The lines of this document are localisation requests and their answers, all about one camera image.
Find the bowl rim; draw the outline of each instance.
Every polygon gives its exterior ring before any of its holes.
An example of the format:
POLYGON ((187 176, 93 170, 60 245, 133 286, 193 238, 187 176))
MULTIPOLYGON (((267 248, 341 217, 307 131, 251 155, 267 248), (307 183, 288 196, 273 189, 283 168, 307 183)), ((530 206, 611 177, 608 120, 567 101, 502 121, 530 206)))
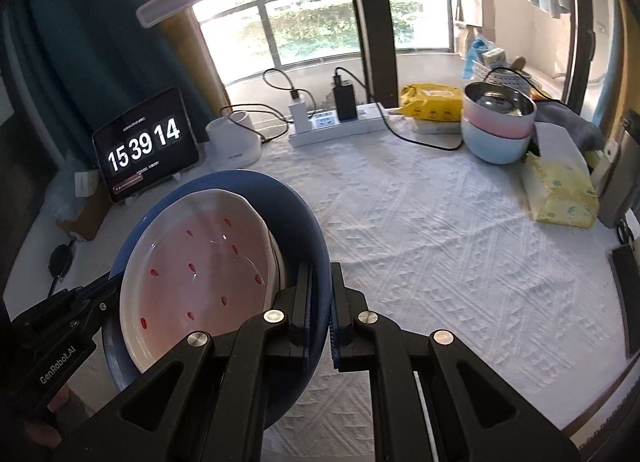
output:
POLYGON ((497 137, 498 139, 504 139, 505 141, 524 141, 524 139, 530 139, 531 138, 531 134, 533 133, 533 125, 531 126, 530 130, 529 130, 529 134, 525 135, 524 137, 504 137, 503 135, 495 135, 491 132, 487 132, 484 129, 481 129, 480 127, 474 125, 473 121, 471 121, 471 119, 469 119, 468 117, 466 117, 465 115, 462 115, 462 117, 460 118, 461 124, 462 124, 462 119, 464 119, 467 123, 469 123, 471 126, 473 126, 473 128, 475 128, 476 130, 479 130, 481 132, 484 132, 487 135, 490 135, 491 137, 497 137))
POLYGON ((516 88, 510 87, 508 85, 503 85, 502 83, 494 83, 493 81, 472 81, 471 83, 467 83, 465 85, 465 87, 462 89, 462 95, 463 95, 463 98, 465 100, 469 100, 474 105, 478 105, 481 108, 485 108, 485 110, 487 110, 488 112, 491 112, 492 114, 497 114, 499 116, 507 116, 507 117, 511 118, 511 120, 516 120, 516 121, 519 118, 523 118, 524 119, 524 118, 530 118, 531 116, 535 116, 535 114, 536 114, 536 112, 538 110, 536 102, 533 101, 533 99, 530 96, 527 96, 526 94, 523 94, 522 92, 520 92, 516 88), (491 85, 493 87, 499 87, 498 90, 500 90, 500 88, 503 88, 503 89, 510 90, 512 92, 517 92, 520 96, 524 97, 524 99, 526 99, 530 103, 531 112, 527 112, 526 114, 520 114, 518 116, 513 116, 513 115, 509 115, 509 114, 503 114, 501 112, 496 112, 495 110, 489 110, 489 109, 486 109, 485 107, 482 107, 482 105, 478 105, 478 103, 471 96, 469 96, 466 93, 466 90, 469 87, 473 87, 473 86, 476 86, 476 85, 483 85, 483 84, 484 85, 491 85))
POLYGON ((265 251, 265 256, 266 256, 266 260, 267 260, 267 264, 268 267, 271 266, 271 263, 275 264, 275 267, 270 268, 268 275, 267 275, 267 280, 266 280, 266 294, 265 294, 265 304, 264 304, 264 309, 263 310, 268 310, 271 308, 271 301, 273 301, 273 297, 274 294, 277 291, 272 291, 270 289, 270 287, 273 286, 273 280, 279 279, 279 272, 278 272, 278 260, 276 258, 276 254, 275 251, 273 250, 273 244, 271 242, 271 232, 269 231, 266 222, 264 222, 264 220, 262 219, 262 217, 260 216, 260 214, 255 210, 255 208, 249 203, 248 200, 246 200, 246 198, 244 198, 242 195, 238 195, 237 193, 234 193, 232 191, 228 191, 226 189, 220 189, 220 188, 210 188, 210 189, 203 189, 200 191, 194 191, 192 193, 188 193, 187 195, 185 195, 184 197, 179 198, 178 200, 174 201, 173 203, 169 204, 166 208, 164 208, 159 214, 158 216, 156 216, 155 219, 153 219, 149 225, 146 227, 146 229, 143 231, 142 235, 140 235, 140 238, 138 239, 138 241, 136 242, 133 250, 131 251, 131 254, 129 256, 129 261, 127 261, 127 265, 125 267, 124 270, 124 276, 122 279, 122 285, 121 285, 121 289, 120 289, 120 304, 119 304, 119 309, 118 309, 118 314, 119 314, 119 318, 120 318, 120 329, 122 331, 122 337, 124 339, 124 344, 127 348, 127 352, 131 358, 131 360, 133 361, 134 365, 136 366, 136 368, 138 368, 138 370, 142 373, 144 373, 146 370, 148 370, 151 366, 153 366, 153 364, 155 363, 155 360, 151 360, 150 357, 150 353, 148 352, 148 349, 143 346, 143 344, 140 341, 132 341, 131 338, 131 334, 133 334, 134 337, 138 337, 135 334, 135 321, 131 321, 129 319, 129 305, 123 305, 123 301, 129 301, 130 303, 133 302, 133 293, 129 294, 129 284, 126 283, 127 278, 130 278, 133 276, 132 272, 133 270, 130 269, 129 267, 133 265, 133 262, 131 262, 132 260, 136 260, 136 252, 137 251, 142 251, 142 244, 145 241, 145 239, 154 231, 154 229, 156 227, 158 227, 160 225, 160 223, 162 222, 162 214, 167 212, 169 208, 171 208, 174 205, 177 205, 178 203, 184 203, 186 200, 189 200, 190 198, 201 198, 201 197, 205 197, 204 194, 206 193, 210 193, 210 192, 216 192, 217 195, 224 195, 225 197, 228 198, 235 198, 238 201, 244 201, 245 206, 247 207, 247 209, 249 211, 251 211, 252 213, 254 213, 255 217, 257 218, 257 220, 259 220, 260 222, 260 234, 262 235, 262 240, 263 243, 265 243, 268 247, 269 250, 265 251))

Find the black cable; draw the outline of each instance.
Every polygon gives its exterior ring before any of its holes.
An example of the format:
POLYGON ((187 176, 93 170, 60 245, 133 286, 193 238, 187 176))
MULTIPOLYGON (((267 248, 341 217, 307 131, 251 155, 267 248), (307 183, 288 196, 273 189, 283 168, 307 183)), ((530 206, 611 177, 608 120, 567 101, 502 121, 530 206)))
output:
POLYGON ((376 100, 374 99, 374 97, 371 95, 371 92, 369 91, 369 89, 367 88, 367 86, 360 81, 356 75, 354 75, 353 72, 351 72, 350 70, 345 69, 344 67, 336 67, 334 70, 334 76, 338 76, 338 71, 339 70, 343 70, 345 71, 347 74, 349 74, 349 76, 351 76, 356 82, 358 82, 358 84, 360 84, 360 86, 365 90, 366 94, 367 94, 367 102, 371 103, 375 103, 376 107, 378 107, 378 112, 380 112, 380 117, 382 117, 382 120, 384 121, 384 124, 386 126, 386 128, 389 130, 389 132, 391 132, 393 135, 395 135, 396 137, 398 137, 399 139, 402 139, 402 141, 406 141, 407 143, 412 143, 414 145, 420 145, 423 147, 428 147, 428 148, 435 148, 436 150, 445 150, 446 152, 453 152, 454 150, 458 150, 464 143, 464 139, 460 139, 460 144, 457 147, 453 147, 453 148, 446 148, 446 147, 439 147, 437 145, 430 145, 428 143, 422 143, 421 141, 414 141, 413 139, 409 139, 408 137, 404 137, 403 135, 400 135, 398 132, 396 132, 393 128, 391 128, 391 126, 389 125, 389 123, 386 121, 385 115, 382 112, 382 108, 380 108, 380 104, 376 102, 376 100))
POLYGON ((244 112, 244 113, 247 113, 247 112, 260 112, 260 113, 264 113, 264 114, 273 114, 273 115, 275 115, 275 114, 273 112, 268 111, 268 110, 234 110, 233 112, 231 112, 229 114, 229 121, 231 121, 234 125, 238 125, 239 127, 245 128, 245 129, 249 130, 250 132, 253 132, 254 134, 260 135, 260 144, 261 145, 265 145, 267 143, 270 143, 274 139, 277 139, 278 137, 282 137, 284 134, 287 133, 287 130, 289 129, 289 126, 287 126, 280 134, 274 135, 273 137, 266 137, 261 132, 258 132, 257 130, 254 130, 254 129, 249 128, 249 127, 245 127, 242 123, 239 123, 238 121, 235 121, 235 119, 232 119, 231 116, 233 114, 238 114, 238 113, 241 113, 241 112, 244 112))
POLYGON ((291 93, 291 99, 295 99, 294 98, 294 93, 297 94, 298 91, 306 92, 307 94, 309 94, 309 97, 311 98, 311 102, 314 104, 314 111, 311 112, 311 115, 309 116, 309 119, 311 119, 314 115, 316 115, 316 112, 318 112, 318 104, 316 103, 316 98, 314 98, 314 95, 311 94, 305 88, 296 88, 293 85, 293 82, 291 81, 291 78, 289 77, 289 74, 287 74, 283 70, 280 70, 279 68, 275 68, 275 67, 271 67, 271 68, 268 68, 267 70, 263 70, 262 71, 262 81, 264 81, 267 85, 269 85, 271 88, 274 88, 276 90, 287 90, 288 92, 291 93), (267 81, 267 73, 268 72, 279 72, 280 74, 282 74, 287 79, 287 82, 289 82, 289 87, 279 87, 277 85, 274 85, 273 83, 269 83, 267 81))
POLYGON ((622 220, 616 224, 616 236, 622 246, 630 244, 635 240, 634 233, 626 222, 626 217, 623 217, 622 220))
POLYGON ((264 103, 236 103, 236 104, 233 104, 233 105, 226 105, 226 106, 223 106, 220 109, 220 113, 222 114, 223 111, 225 111, 225 110, 231 110, 231 112, 229 112, 228 115, 226 115, 226 117, 228 117, 229 121, 231 121, 233 124, 236 124, 239 127, 247 129, 250 132, 253 132, 254 134, 260 135, 260 144, 261 145, 265 145, 267 143, 270 143, 274 139, 277 139, 278 137, 282 137, 289 130, 289 125, 292 124, 291 121, 287 120, 287 118, 282 114, 282 112, 280 112, 276 108, 273 108, 270 105, 265 105, 264 103), (270 110, 253 110, 253 109, 250 109, 250 110, 234 110, 235 107, 245 107, 245 106, 259 106, 259 107, 268 108, 270 110), (274 116, 275 119, 279 119, 279 121, 282 121, 286 126, 285 126, 285 129, 280 134, 274 135, 273 137, 266 137, 261 132, 258 132, 257 130, 254 130, 252 128, 245 127, 241 123, 238 123, 237 121, 234 121, 231 116, 233 114, 236 114, 236 113, 239 113, 239 112, 247 112, 247 113, 248 112, 256 112, 256 113, 262 113, 262 114, 271 114, 272 116, 274 116))
POLYGON ((514 68, 510 68, 510 67, 496 67, 493 68, 492 70, 490 70, 489 72, 486 73, 486 76, 484 77, 483 81, 486 81, 486 79, 492 75, 492 73, 494 73, 496 70, 509 70, 510 72, 513 72, 514 74, 517 74, 518 76, 520 76, 524 81, 526 81, 527 83, 529 83, 530 87, 535 90, 538 94, 540 94, 540 96, 542 96, 544 99, 541 100, 537 100, 536 102, 545 102, 545 101, 553 101, 555 103, 560 103, 561 105, 564 105, 565 107, 569 108, 568 105, 566 105, 565 103, 563 103, 561 100, 559 99, 555 99, 552 98, 551 96, 547 96, 544 92, 542 92, 542 90, 540 90, 538 87, 536 87, 533 83, 531 83, 529 81, 529 78, 527 78, 526 76, 524 76, 524 74, 521 74, 520 71, 515 70, 514 68))
POLYGON ((234 103, 233 105, 223 106, 220 109, 220 113, 222 114, 223 110, 232 110, 232 112, 234 112, 233 109, 235 107, 265 107, 271 110, 274 113, 273 115, 283 123, 286 123, 287 125, 290 125, 293 123, 293 121, 289 121, 278 109, 273 108, 271 105, 265 105, 264 103, 234 103))

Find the cardboard box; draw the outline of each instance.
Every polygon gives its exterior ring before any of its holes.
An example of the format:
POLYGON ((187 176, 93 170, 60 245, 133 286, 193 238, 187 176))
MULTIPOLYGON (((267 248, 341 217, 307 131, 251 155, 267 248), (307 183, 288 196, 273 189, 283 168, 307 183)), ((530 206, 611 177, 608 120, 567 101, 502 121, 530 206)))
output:
POLYGON ((93 240, 112 204, 106 185, 100 182, 95 193, 86 197, 86 206, 80 216, 73 222, 59 220, 58 226, 69 236, 93 240))

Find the power strip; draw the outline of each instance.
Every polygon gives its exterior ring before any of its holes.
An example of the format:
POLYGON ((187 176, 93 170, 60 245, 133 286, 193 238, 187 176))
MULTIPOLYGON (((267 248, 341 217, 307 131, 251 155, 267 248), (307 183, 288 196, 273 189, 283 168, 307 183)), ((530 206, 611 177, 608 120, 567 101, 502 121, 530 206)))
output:
MULTIPOLYGON (((386 109, 380 105, 385 116, 386 109)), ((335 110, 316 114, 311 118, 311 130, 296 132, 295 128, 289 130, 289 143, 293 147, 310 145, 330 141, 349 135, 367 134, 386 130, 385 122, 380 117, 380 112, 375 103, 358 106, 358 118, 351 121, 340 121, 335 110)))

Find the metal screw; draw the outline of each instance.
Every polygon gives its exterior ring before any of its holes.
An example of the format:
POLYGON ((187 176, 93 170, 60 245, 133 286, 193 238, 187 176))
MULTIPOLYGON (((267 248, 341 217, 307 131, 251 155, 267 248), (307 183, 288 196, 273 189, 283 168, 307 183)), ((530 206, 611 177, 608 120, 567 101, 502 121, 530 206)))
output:
POLYGON ((280 323, 284 319, 284 312, 278 309, 271 309, 264 313, 264 320, 269 323, 280 323))
POLYGON ((187 343, 192 347, 201 347, 207 344, 209 338, 204 332, 191 332, 187 338, 187 343))
POLYGON ((453 334, 448 330, 438 330, 434 335, 433 339, 436 343, 441 345, 450 345, 453 343, 453 334))
POLYGON ((378 321, 378 314, 373 311, 362 311, 358 314, 358 321, 371 325, 378 321))

